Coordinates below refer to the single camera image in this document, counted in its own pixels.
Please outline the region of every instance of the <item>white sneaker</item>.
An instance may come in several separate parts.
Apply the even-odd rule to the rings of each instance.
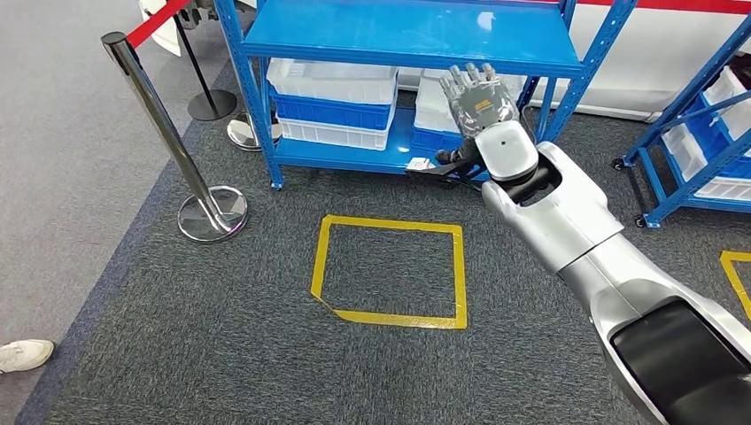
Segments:
[[[16,341],[0,347],[0,375],[23,372],[44,364],[55,344],[41,339]]]

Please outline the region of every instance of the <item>white plastic bin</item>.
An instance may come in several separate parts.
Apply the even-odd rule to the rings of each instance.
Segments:
[[[704,90],[704,97],[709,104],[717,104],[746,91],[735,73],[729,66],[726,66],[717,81]],[[719,114],[732,140],[738,140],[751,128],[751,118],[749,118],[751,117],[751,99],[724,108],[719,111]],[[746,156],[751,157],[751,151],[746,152]]]
[[[284,118],[278,120],[279,124],[282,125],[283,136],[288,139],[383,151],[386,149],[389,129],[394,120],[394,111],[396,111],[395,101],[391,103],[389,123],[384,130],[336,126],[322,122],[286,120]]]
[[[695,196],[751,202],[751,179],[715,177],[697,190]]]
[[[421,78],[415,103],[414,126],[433,131],[459,133],[444,91],[437,80]]]
[[[438,80],[442,76],[446,76],[448,78],[452,78],[451,73],[448,72],[448,70],[445,69],[428,69],[425,68],[424,71],[422,71],[422,77],[424,78],[431,78],[433,80]],[[522,90],[524,89],[524,82],[526,80],[526,77],[523,75],[510,75],[510,74],[499,74],[500,80],[506,85],[506,88],[508,89],[508,94],[511,95],[511,98],[518,99],[519,96],[522,94]]]
[[[420,86],[420,75],[422,68],[410,68],[408,66],[399,67],[397,84],[400,90],[417,91]]]
[[[267,78],[282,95],[391,104],[396,93],[397,67],[272,58]]]
[[[673,154],[673,158],[678,163],[684,181],[688,182],[702,168],[707,166],[704,152],[701,151],[701,147],[685,124],[668,130],[667,133],[662,135],[662,140],[665,141],[665,147]]]

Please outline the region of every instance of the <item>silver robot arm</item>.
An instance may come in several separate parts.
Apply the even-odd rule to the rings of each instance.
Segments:
[[[751,332],[621,235],[608,199],[561,149],[534,145],[490,66],[442,80],[465,143],[444,164],[487,168],[488,208],[565,281],[608,371],[654,423],[751,423]]]

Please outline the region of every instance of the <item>blue shelf frame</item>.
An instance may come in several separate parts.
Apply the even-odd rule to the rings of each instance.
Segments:
[[[741,22],[728,40],[702,67],[699,73],[693,77],[688,85],[681,91],[672,104],[665,108],[662,116],[655,121],[638,141],[623,155],[623,164],[634,167],[637,160],[641,160],[649,185],[657,199],[657,206],[650,212],[644,213],[646,226],[658,228],[665,218],[680,207],[707,208],[712,210],[730,211],[736,213],[751,213],[751,201],[714,199],[696,197],[697,190],[703,188],[712,179],[717,177],[728,165],[738,160],[748,150],[751,150],[751,130],[747,131],[738,140],[728,143],[724,149],[712,157],[689,181],[685,181],[676,160],[668,151],[662,140],[662,134],[668,129],[687,122],[691,118],[705,113],[718,111],[732,104],[751,97],[751,91],[724,100],[718,104],[708,106],[699,111],[683,114],[683,112],[697,99],[701,97],[701,91],[709,82],[718,75],[723,67],[730,61],[732,55],[746,42],[751,35],[751,13]],[[670,195],[666,195],[660,178],[654,169],[649,150],[659,147],[666,158],[668,166],[676,181],[677,188]]]
[[[307,166],[403,174],[404,158],[432,156],[412,150],[411,123],[395,118],[385,151],[364,152],[321,143],[271,139],[269,58],[448,68],[489,62],[501,73],[526,75],[518,104],[529,103],[540,77],[548,84],[537,140],[554,142],[620,33],[637,0],[614,0],[583,60],[569,38],[576,0],[259,0],[258,15],[243,34],[234,0],[214,0],[246,109],[266,160],[271,186],[283,186],[280,166]],[[404,34],[415,34],[405,37]],[[259,84],[250,60],[259,61]],[[557,78],[570,79],[547,120]]]

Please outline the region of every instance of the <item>yellow floor tape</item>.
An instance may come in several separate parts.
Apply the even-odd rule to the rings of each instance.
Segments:
[[[748,299],[746,289],[743,288],[743,283],[740,282],[738,272],[735,271],[735,267],[732,266],[733,261],[751,261],[751,252],[734,252],[723,251],[720,255],[720,264],[723,265],[723,270],[728,276],[730,285],[735,290],[740,304],[743,305],[743,310],[746,312],[746,316],[751,320],[751,299]]]
[[[365,228],[391,228],[396,230],[421,230],[423,232],[448,233],[453,239],[453,286],[456,310],[454,317],[407,316],[402,314],[354,312],[338,310],[321,296],[323,289],[323,269],[329,251],[329,230],[331,225],[361,226]],[[356,323],[375,325],[408,326],[413,328],[464,329],[467,327],[467,294],[464,288],[464,243],[461,239],[461,226],[453,224],[422,223],[419,221],[396,221],[365,219],[327,215],[321,221],[321,233],[318,236],[318,248],[315,252],[313,281],[310,293],[337,316]]]

